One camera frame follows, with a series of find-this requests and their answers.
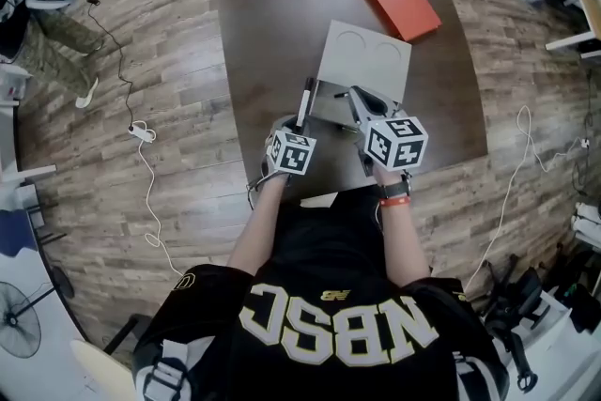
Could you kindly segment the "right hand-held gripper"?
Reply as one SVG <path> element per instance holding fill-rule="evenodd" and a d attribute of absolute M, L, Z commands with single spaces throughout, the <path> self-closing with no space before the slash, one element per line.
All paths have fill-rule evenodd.
<path fill-rule="evenodd" d="M 421 165 L 428 134 L 418 118 L 408 116 L 398 102 L 357 85 L 334 98 L 348 98 L 360 135 L 356 147 L 367 176 L 373 174 L 375 165 L 388 172 L 406 172 Z"/>

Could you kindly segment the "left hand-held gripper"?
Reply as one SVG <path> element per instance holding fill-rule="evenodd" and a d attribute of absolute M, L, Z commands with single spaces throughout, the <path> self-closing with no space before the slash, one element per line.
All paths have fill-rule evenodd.
<path fill-rule="evenodd" d="M 316 139 L 296 132 L 296 116 L 284 116 L 272 125 L 261 161 L 263 179 L 278 175 L 304 176 L 316 148 Z"/>

